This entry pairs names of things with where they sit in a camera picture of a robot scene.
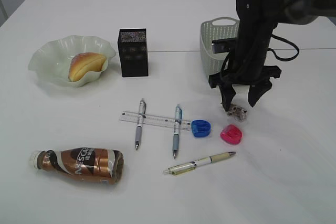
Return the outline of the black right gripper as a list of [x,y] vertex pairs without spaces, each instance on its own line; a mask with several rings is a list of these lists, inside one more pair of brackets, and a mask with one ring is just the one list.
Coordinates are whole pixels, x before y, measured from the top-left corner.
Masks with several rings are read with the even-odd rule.
[[[224,66],[221,67],[220,71],[227,71],[224,69]],[[210,75],[208,77],[208,83],[211,88],[215,88],[218,85],[221,97],[222,97],[222,106],[223,109],[228,112],[236,92],[232,85],[245,85],[250,86],[248,91],[248,103],[251,107],[254,107],[258,100],[272,88],[272,83],[270,78],[279,78],[281,75],[281,70],[278,66],[263,66],[261,73],[258,77],[253,77],[250,75],[240,76],[232,81],[232,85],[226,86],[223,84],[223,81],[220,78],[220,73]]]

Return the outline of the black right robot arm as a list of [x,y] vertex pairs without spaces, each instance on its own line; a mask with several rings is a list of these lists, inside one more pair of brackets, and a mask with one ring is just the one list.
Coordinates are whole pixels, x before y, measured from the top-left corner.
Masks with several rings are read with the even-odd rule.
[[335,0],[236,0],[236,11],[237,37],[212,41],[213,53],[227,54],[219,72],[208,80],[211,88],[219,87],[225,111],[236,94],[234,85],[249,86],[248,103],[254,106],[271,89],[270,78],[280,77],[279,67],[265,65],[270,40],[296,45],[273,35],[277,25],[306,25],[319,16],[334,17]]

